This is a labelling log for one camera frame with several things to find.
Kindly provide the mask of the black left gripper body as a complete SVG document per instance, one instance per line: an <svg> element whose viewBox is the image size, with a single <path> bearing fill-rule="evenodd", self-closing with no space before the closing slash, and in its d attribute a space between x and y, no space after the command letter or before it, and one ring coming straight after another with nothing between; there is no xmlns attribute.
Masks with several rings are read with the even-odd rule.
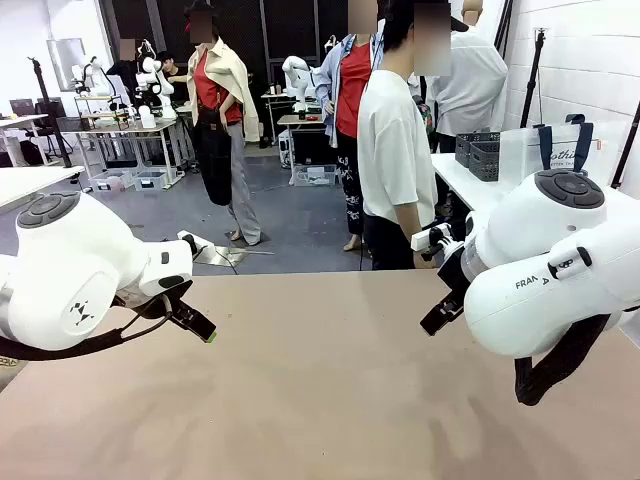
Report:
<svg viewBox="0 0 640 480"><path fill-rule="evenodd" d="M189 285L176 285L163 293L170 305L168 311L171 320L190 319L190 307L182 300L189 288Z"/></svg>

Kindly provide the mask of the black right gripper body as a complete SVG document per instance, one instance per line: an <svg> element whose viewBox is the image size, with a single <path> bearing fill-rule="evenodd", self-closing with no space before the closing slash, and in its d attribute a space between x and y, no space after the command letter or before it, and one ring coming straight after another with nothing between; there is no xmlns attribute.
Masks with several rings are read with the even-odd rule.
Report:
<svg viewBox="0 0 640 480"><path fill-rule="evenodd" d="M438 277L450 289L444 302L462 303L471 281L463 269L462 256L465 251L463 242L449 243L443 248L444 260L438 269Z"/></svg>

